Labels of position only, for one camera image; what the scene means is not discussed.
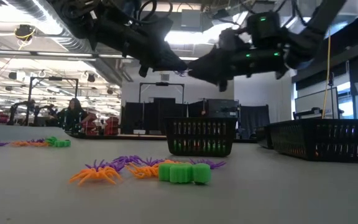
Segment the yellow cable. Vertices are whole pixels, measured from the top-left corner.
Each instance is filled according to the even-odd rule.
[[[19,38],[19,39],[23,39],[23,38],[29,38],[31,35],[33,35],[33,34],[35,33],[35,30],[37,30],[37,28],[34,28],[34,30],[31,32],[31,34],[27,34],[27,35],[24,35],[24,36],[18,36],[18,35],[16,35],[16,30],[17,30],[17,29],[15,29],[15,31],[14,31],[15,36],[16,36],[17,38]]]
[[[327,92],[328,92],[328,81],[329,81],[329,69],[330,69],[330,63],[331,63],[330,59],[331,59],[331,28],[328,30],[327,80],[326,80],[326,92],[324,94],[323,115],[321,117],[322,119],[324,119],[325,116],[326,116],[326,103],[327,103]]]

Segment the black cable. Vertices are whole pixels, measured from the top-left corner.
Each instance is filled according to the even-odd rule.
[[[242,2],[242,0],[240,0],[240,3],[241,3],[242,6],[243,6],[247,11],[249,11],[251,14],[256,14],[256,12],[253,11],[253,10],[247,5],[247,3]]]
[[[179,4],[179,6],[178,6],[178,8],[177,8],[177,12],[179,12],[179,8],[180,8],[180,6],[181,6],[182,4],[183,4],[183,3],[180,3],[180,4]],[[187,2],[185,2],[185,4],[188,5],[188,6],[191,8],[191,10],[194,10],[194,9],[193,9],[193,6],[191,6],[191,5],[188,4]]]
[[[308,27],[308,23],[303,19],[302,13],[299,10],[298,4],[296,3],[296,0],[292,0],[292,7],[295,9],[295,12],[298,14],[298,17],[304,27]]]
[[[158,22],[160,19],[163,19],[163,18],[168,17],[168,16],[171,14],[172,9],[173,9],[173,4],[172,4],[172,2],[171,2],[170,0],[168,0],[168,3],[169,3],[169,11],[167,12],[166,15],[164,15],[163,17],[160,17],[160,18],[158,18],[158,19],[156,19],[156,20],[154,20],[154,21],[141,21],[141,20],[138,20],[138,19],[133,18],[132,16],[127,15],[123,10],[121,10],[121,9],[117,6],[117,4],[116,4],[113,0],[109,0],[109,2],[110,2],[113,6],[115,6],[115,7],[118,9],[118,11],[119,11],[123,16],[127,17],[130,21],[134,21],[134,22],[137,22],[137,23],[139,23],[139,24],[152,24],[152,23],[156,23],[156,22]]]
[[[283,8],[283,6],[286,2],[287,2],[287,0],[284,0],[283,2],[281,2],[281,5],[278,7],[278,9],[275,12],[279,12]]]
[[[139,13],[138,13],[138,16],[137,16],[137,19],[140,20],[140,16],[144,10],[144,8],[150,4],[150,3],[153,3],[153,8],[152,10],[142,19],[142,21],[146,21],[147,19],[149,19],[150,17],[152,17],[152,15],[154,15],[155,13],[155,10],[157,9],[157,0],[148,0],[147,2],[145,2],[143,4],[143,6],[139,9]]]

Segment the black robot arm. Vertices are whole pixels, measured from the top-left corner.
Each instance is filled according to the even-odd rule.
[[[87,0],[48,1],[70,31],[77,38],[88,39],[92,48],[102,43],[122,52],[123,57],[138,59],[142,77],[146,76],[149,68],[153,71],[187,69],[187,64],[164,41],[173,24],[168,17],[158,18],[149,14],[140,19],[140,12],[137,19],[132,17],[132,13],[139,10],[140,1],[125,0],[125,12],[114,4],[114,0],[94,0],[90,4]],[[155,8],[157,0],[149,3]]]
[[[218,45],[210,53],[189,63],[189,75],[219,85],[220,91],[225,91],[227,80],[238,75],[276,72],[279,79],[289,68],[305,68],[313,61],[345,3],[346,0],[324,0],[299,34],[280,27],[277,12],[254,14],[248,17],[247,27],[222,31]],[[251,36],[252,44],[239,38],[244,32]]]

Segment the black storage basket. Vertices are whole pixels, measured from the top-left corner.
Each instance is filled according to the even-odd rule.
[[[310,161],[358,162],[358,119],[300,119],[270,125],[273,148]]]
[[[228,156],[236,121],[236,118],[165,118],[169,151],[176,156]]]
[[[260,146],[267,149],[273,149],[272,137],[270,136],[270,127],[259,127],[255,130],[256,139]]]

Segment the green toy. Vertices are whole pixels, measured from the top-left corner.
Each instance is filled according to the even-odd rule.
[[[211,168],[208,164],[160,164],[158,179],[174,184],[206,184],[211,180]]]
[[[58,140],[56,137],[52,136],[45,140],[49,144],[49,146],[53,147],[70,147],[71,141],[70,140]]]
[[[208,164],[193,165],[193,180],[196,184],[206,184],[211,180],[211,168]]]

